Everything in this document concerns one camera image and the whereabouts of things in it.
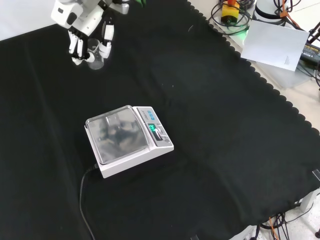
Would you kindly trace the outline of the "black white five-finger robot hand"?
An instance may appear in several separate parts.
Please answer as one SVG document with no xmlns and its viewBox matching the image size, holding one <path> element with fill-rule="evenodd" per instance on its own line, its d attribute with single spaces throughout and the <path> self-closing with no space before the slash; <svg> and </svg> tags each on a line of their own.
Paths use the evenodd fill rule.
<svg viewBox="0 0 320 240">
<path fill-rule="evenodd" d="M 103 14 L 112 5 L 112 0 L 56 0 L 51 19 L 67 29 L 68 53 L 75 65 L 83 61 L 92 63 L 95 57 L 88 52 L 88 37 L 99 26 Z"/>
</svg>

